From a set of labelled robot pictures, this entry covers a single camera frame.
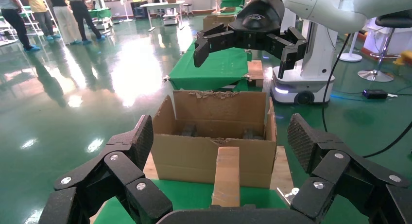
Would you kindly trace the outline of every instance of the stool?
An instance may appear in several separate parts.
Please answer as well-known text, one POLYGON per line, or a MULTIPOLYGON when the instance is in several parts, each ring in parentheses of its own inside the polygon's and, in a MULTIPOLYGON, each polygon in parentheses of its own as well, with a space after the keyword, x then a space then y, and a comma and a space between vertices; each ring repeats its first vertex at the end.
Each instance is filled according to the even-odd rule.
POLYGON ((188 17, 189 17, 189 14, 194 15, 193 12, 190 10, 190 7, 192 6, 192 4, 183 4, 183 6, 187 8, 187 11, 185 11, 183 15, 187 15, 188 17))
POLYGON ((381 72, 383 59, 393 58, 393 56, 387 56, 389 43, 391 43, 392 36, 396 28, 410 28, 412 27, 412 9, 393 14, 382 15, 376 18, 375 24, 382 27, 389 27, 389 35, 385 39, 382 52, 378 54, 372 54, 372 56, 379 58, 378 68, 372 71, 362 70, 358 72, 359 77, 368 81, 376 82, 390 82, 393 77, 381 72))

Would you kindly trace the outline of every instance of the jeans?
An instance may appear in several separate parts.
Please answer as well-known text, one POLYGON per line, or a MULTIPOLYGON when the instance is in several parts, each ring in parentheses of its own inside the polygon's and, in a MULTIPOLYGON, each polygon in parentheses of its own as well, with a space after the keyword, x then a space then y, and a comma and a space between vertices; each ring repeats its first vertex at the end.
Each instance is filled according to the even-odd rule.
POLYGON ((17 31, 17 36, 20 42, 23 44, 24 49, 30 50, 29 38, 27 37, 26 26, 24 21, 18 14, 17 9, 1 9, 1 14, 4 19, 17 31))
POLYGON ((41 31, 45 36, 53 35, 53 23, 48 11, 43 13, 33 13, 35 19, 39 22, 41 31))
POLYGON ((91 28, 93 33, 96 35, 97 39, 101 38, 102 35, 100 34, 99 30, 94 26, 93 20, 89 14, 89 11, 83 1, 70 1, 70 6, 73 11, 74 18, 79 25, 80 35, 82 36, 82 40, 86 41, 86 33, 85 33, 85 25, 83 24, 83 19, 86 20, 87 25, 91 28))

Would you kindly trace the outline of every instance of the black device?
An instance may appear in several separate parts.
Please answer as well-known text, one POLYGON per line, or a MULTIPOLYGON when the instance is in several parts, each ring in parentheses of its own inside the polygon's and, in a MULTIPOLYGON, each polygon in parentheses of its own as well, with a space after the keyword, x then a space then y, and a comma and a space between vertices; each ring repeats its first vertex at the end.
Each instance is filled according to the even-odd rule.
POLYGON ((366 89, 362 95, 367 99, 386 99, 388 97, 388 93, 381 89, 366 89))
POLYGON ((197 33, 194 65, 200 67, 211 52, 228 48, 267 51, 280 59, 279 78, 303 59, 307 46, 300 32, 289 27, 280 32, 285 6, 282 0, 251 0, 234 22, 217 23, 197 33))
POLYGON ((335 135, 311 128, 299 114, 292 116, 288 143, 310 177, 291 209, 245 205, 173 211, 142 172, 152 143, 150 116, 142 116, 134 130, 112 136, 97 157, 56 180, 39 224, 88 224, 114 196, 137 224, 316 224, 336 195, 347 198, 369 223, 412 223, 412 190, 405 177, 355 154, 335 135))

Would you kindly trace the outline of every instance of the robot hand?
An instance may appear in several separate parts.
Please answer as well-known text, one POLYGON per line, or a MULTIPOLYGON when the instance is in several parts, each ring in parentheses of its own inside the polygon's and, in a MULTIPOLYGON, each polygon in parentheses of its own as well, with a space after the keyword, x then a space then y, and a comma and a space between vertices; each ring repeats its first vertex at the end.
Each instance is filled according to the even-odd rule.
POLYGON ((267 51, 281 60, 279 78, 283 71, 293 69, 303 59, 306 39, 294 28, 280 32, 285 7, 282 0, 251 0, 227 26, 215 24, 198 32, 194 64, 200 67, 210 52, 231 47, 267 51))

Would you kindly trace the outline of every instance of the person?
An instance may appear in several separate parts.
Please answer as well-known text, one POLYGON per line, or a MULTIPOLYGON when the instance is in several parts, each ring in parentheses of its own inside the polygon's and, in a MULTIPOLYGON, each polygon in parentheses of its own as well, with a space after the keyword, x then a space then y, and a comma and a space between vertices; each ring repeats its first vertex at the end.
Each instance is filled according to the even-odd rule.
POLYGON ((66 0, 50 0, 53 5, 54 14, 59 22, 60 32, 63 40, 70 45, 81 43, 81 36, 70 8, 66 0))
POLYGON ((91 28, 93 33, 96 35, 97 41, 104 41, 104 35, 101 35, 99 30, 93 23, 90 13, 85 5, 85 0, 69 0, 70 6, 73 11, 74 18, 79 26, 80 35, 82 36, 83 45, 90 44, 91 41, 87 39, 85 33, 85 26, 83 24, 83 19, 86 20, 87 25, 91 28))
POLYGON ((60 38, 60 35, 54 34, 52 17, 47 11, 43 0, 29 0, 29 5, 46 39, 51 41, 60 38))
POLYGON ((0 0, 0 10, 4 19, 16 30, 18 39, 23 44, 24 50, 26 52, 39 51, 39 47, 30 45, 26 26, 19 14, 22 10, 20 2, 17 0, 0 0))

